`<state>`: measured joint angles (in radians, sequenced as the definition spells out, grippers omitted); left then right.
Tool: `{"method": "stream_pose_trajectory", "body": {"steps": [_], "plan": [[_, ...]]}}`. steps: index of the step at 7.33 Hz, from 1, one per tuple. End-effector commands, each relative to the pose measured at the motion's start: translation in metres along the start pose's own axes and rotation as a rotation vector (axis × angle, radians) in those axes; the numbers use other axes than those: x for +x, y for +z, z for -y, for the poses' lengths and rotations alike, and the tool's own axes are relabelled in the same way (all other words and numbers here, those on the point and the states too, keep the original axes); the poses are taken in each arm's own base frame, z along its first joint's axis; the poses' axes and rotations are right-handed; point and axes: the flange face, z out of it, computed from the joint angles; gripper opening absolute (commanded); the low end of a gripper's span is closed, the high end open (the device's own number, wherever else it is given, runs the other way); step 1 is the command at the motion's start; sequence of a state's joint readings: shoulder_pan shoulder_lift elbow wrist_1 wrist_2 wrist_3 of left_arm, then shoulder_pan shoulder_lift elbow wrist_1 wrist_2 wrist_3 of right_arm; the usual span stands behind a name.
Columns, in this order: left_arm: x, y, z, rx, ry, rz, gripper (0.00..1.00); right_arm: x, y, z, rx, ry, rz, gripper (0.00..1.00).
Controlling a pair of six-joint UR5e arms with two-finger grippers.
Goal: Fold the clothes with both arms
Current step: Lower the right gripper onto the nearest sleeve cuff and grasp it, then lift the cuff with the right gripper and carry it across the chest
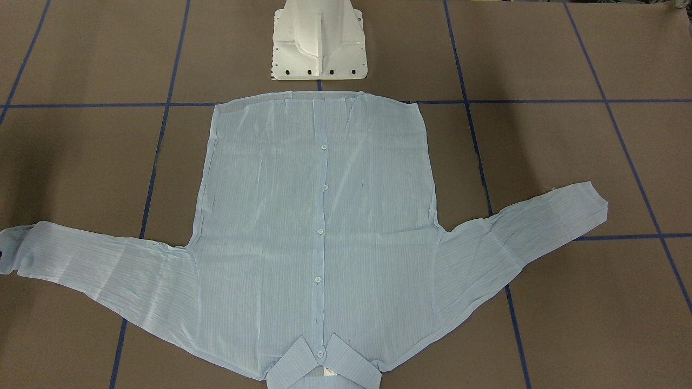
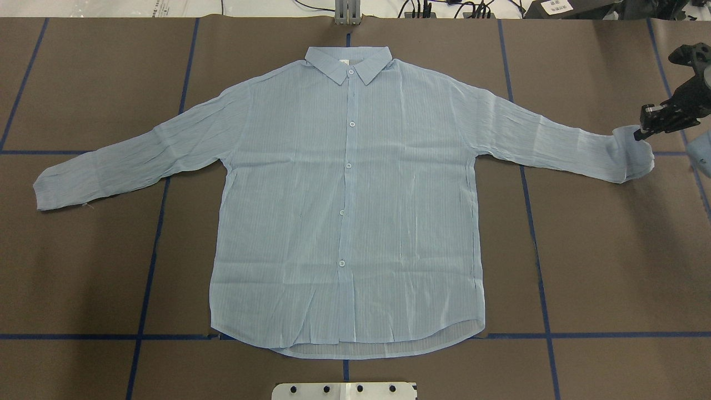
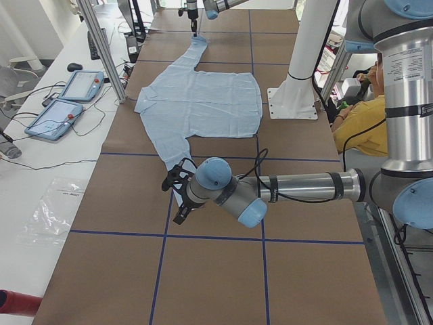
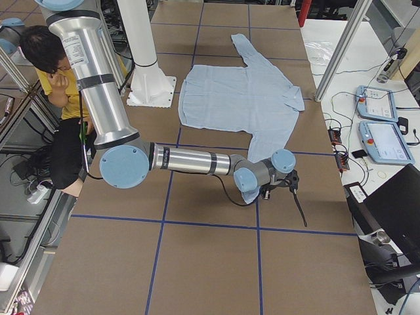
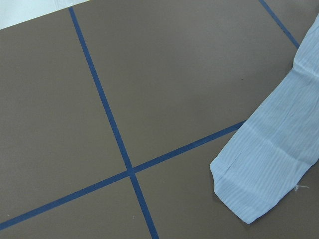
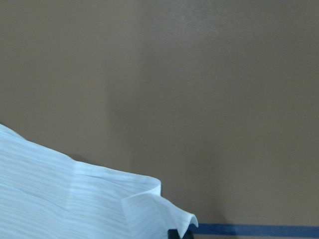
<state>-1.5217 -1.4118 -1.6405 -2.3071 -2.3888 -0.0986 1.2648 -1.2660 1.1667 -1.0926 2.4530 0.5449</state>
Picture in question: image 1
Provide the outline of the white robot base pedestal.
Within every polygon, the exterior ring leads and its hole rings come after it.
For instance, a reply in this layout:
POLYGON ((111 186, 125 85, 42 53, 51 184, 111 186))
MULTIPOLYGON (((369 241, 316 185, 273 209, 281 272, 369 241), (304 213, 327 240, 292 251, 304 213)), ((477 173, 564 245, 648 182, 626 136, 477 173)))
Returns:
POLYGON ((287 1, 274 13, 275 81, 365 79, 363 13, 351 1, 287 1))

